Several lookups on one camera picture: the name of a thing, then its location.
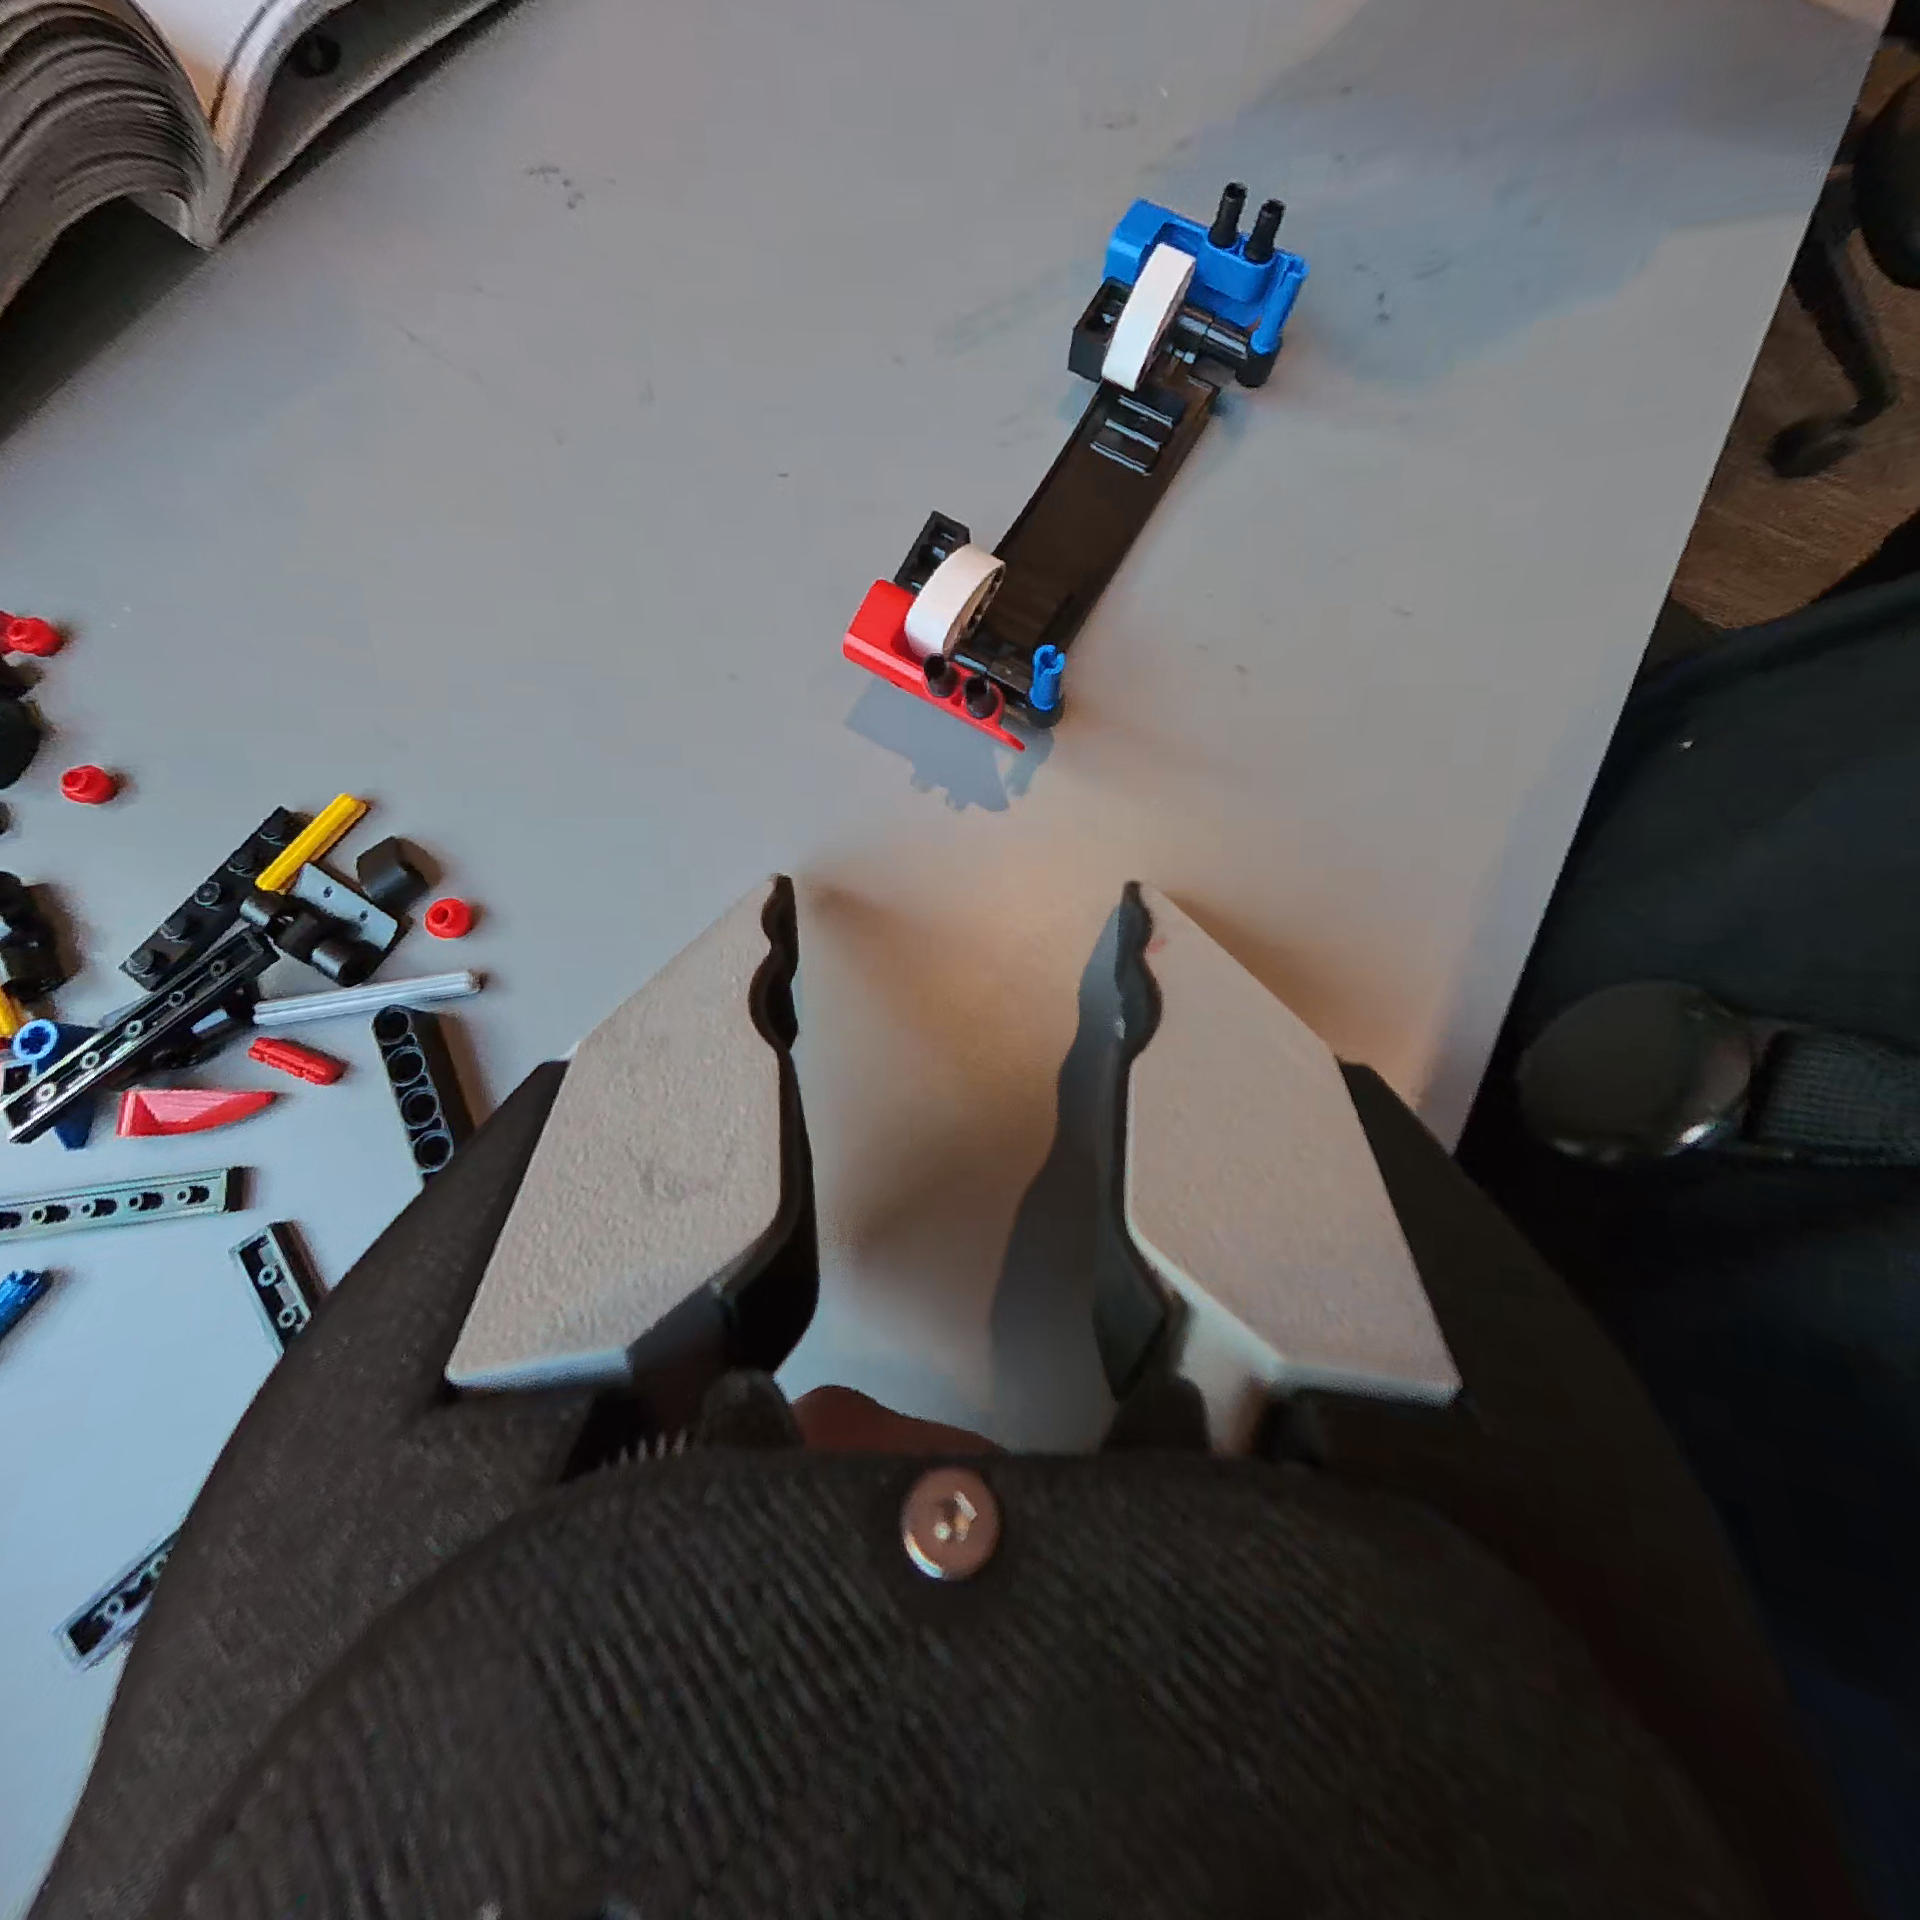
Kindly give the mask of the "pile of loose toy bricks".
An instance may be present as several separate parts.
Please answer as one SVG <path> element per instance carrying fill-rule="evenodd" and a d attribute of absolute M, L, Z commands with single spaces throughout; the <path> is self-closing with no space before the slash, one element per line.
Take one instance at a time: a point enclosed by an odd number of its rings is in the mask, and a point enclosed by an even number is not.
<path fill-rule="evenodd" d="M 26 777 L 46 737 L 33 678 L 17 662 L 62 650 L 64 631 L 4 614 L 4 789 Z M 420 926 L 456 943 L 474 930 L 458 897 L 425 898 L 434 873 L 411 843 L 388 835 L 360 851 L 353 875 L 327 863 L 363 824 L 370 803 L 340 794 L 320 809 L 273 807 L 120 966 L 134 1001 L 97 1023 L 66 1023 L 52 1001 L 66 966 L 64 917 L 42 885 L 4 870 L 4 1144 L 55 1139 L 90 1146 L 112 1110 L 121 1142 L 222 1135 L 268 1111 L 265 1087 L 226 1089 L 180 1074 L 242 1046 L 262 1072 L 335 1087 L 346 1066 L 295 1038 L 262 1031 L 252 1011 L 270 975 L 312 969 L 320 993 L 379 978 L 394 949 Z"/>

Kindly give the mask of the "black thin toy plate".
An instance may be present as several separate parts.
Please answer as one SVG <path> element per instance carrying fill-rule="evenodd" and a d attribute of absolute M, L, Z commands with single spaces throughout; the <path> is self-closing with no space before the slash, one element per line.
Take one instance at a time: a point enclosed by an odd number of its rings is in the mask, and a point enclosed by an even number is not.
<path fill-rule="evenodd" d="M 231 1261 L 248 1283 L 276 1353 L 287 1353 L 314 1325 L 326 1299 L 326 1287 L 297 1226 L 292 1221 L 270 1224 L 240 1240 L 231 1248 Z"/>
<path fill-rule="evenodd" d="M 248 1200 L 250 1171 L 199 1168 L 171 1179 L 95 1184 L 3 1200 L 3 1247 L 176 1219 L 224 1217 Z"/>
<path fill-rule="evenodd" d="M 148 1544 L 55 1630 L 62 1656 L 90 1670 L 130 1642 L 154 1602 L 160 1573 L 179 1546 L 180 1527 Z"/>

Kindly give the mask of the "black panel toy brick assembly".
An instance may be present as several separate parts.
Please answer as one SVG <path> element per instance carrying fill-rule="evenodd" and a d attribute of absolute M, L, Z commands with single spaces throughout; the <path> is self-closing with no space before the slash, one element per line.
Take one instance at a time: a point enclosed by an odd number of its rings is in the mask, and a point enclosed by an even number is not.
<path fill-rule="evenodd" d="M 1208 222 L 1128 208 L 1073 328 L 1070 374 L 1094 393 L 1063 451 L 995 546 L 934 512 L 865 592 L 847 662 L 1015 753 L 1063 720 L 1067 653 L 1223 386 L 1263 390 L 1280 357 L 1311 267 L 1280 248 L 1280 200 L 1251 226 L 1246 206 L 1226 183 Z"/>

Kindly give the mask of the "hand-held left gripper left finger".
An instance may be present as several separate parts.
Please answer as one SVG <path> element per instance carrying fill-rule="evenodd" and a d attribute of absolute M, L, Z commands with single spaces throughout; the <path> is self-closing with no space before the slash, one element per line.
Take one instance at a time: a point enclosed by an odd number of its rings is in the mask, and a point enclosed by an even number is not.
<path fill-rule="evenodd" d="M 784 1368 L 820 1296 L 799 969 L 795 888 L 774 875 L 583 1035 L 451 1387 L 703 1397 Z"/>

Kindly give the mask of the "light grey toy axle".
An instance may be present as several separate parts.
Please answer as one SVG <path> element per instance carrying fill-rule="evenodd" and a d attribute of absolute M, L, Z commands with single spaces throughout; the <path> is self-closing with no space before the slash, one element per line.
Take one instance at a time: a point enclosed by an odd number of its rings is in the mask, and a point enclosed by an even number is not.
<path fill-rule="evenodd" d="M 433 1011 L 444 1003 L 466 1001 L 480 994 L 484 985 L 487 982 L 479 971 L 451 971 L 372 982 L 351 991 L 268 997 L 255 1007 L 252 1024 L 262 1031 L 276 1034 L 304 1024 L 370 1018 L 388 1009 Z"/>

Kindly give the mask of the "mesh office chair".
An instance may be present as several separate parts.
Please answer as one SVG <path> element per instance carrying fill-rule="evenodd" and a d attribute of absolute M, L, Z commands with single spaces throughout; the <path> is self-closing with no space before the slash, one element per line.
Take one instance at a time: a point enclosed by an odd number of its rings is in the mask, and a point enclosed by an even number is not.
<path fill-rule="evenodd" d="M 1787 289 L 1847 379 L 1851 405 L 1785 425 L 1768 447 L 1778 478 L 1834 469 L 1902 397 L 1856 275 L 1856 237 L 1889 281 L 1918 287 L 1918 78 L 1851 120 L 1795 254 Z"/>

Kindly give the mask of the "grey desk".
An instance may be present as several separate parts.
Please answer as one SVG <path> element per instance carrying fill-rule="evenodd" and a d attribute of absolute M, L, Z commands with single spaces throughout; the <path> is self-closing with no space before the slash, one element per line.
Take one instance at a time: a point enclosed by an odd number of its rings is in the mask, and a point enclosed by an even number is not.
<path fill-rule="evenodd" d="M 1721 1531 L 1449 1149 L 1887 6 L 518 6 L 4 448 L 134 801 L 111 960 L 275 803 L 475 893 L 497 1094 L 372 1034 L 242 1219 L 4 1339 L 4 1917 L 1778 1917 L 1856 1890 Z M 1121 217 L 1307 262 L 1023 753 L 844 657 L 1090 401 Z M 793 880 L 820 1248 L 775 1375 L 464 1395 L 569 1054 Z M 1338 1056 L 1462 1393 L 1113 1430 L 1123 888 Z M 180 1527 L 129 1645 L 57 1629 Z"/>

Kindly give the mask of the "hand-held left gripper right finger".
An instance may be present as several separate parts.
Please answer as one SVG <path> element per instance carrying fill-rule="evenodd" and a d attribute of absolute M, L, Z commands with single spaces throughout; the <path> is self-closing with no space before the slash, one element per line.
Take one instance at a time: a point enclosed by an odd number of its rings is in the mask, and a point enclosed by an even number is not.
<path fill-rule="evenodd" d="M 1321 1038 L 1152 885 L 1123 888 L 1094 1335 L 1111 1435 L 1198 1406 L 1251 1453 L 1287 1401 L 1457 1401 L 1462 1375 Z"/>

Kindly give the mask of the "open building instruction booklet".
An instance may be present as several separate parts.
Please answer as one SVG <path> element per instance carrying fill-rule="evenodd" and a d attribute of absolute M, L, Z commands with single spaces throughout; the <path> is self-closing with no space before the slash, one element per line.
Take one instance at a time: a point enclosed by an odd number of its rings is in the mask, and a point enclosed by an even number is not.
<path fill-rule="evenodd" d="M 491 3 L 4 3 L 3 304 L 130 202 L 198 249 Z"/>

